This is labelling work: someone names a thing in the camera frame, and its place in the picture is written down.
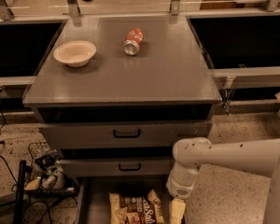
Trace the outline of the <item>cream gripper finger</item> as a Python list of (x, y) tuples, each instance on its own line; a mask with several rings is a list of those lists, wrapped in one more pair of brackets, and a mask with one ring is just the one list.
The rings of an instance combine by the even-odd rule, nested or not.
[(186, 204), (182, 199), (174, 198), (169, 203), (169, 224), (181, 224)]

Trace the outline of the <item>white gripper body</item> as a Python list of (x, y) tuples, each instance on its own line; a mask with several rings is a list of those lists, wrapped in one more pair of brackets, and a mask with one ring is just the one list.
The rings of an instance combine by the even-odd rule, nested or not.
[(167, 179), (166, 188), (169, 194), (178, 199), (187, 199), (194, 190), (195, 177), (192, 175), (185, 181), (179, 181), (170, 173)]

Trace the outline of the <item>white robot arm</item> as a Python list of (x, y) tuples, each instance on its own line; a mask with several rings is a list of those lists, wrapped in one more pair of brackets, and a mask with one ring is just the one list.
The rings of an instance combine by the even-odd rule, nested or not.
[(181, 224), (185, 200), (206, 164), (271, 179), (263, 224), (280, 224), (280, 139), (213, 144), (204, 137), (182, 139), (173, 146), (175, 164), (166, 188), (174, 198), (169, 204), (169, 224)]

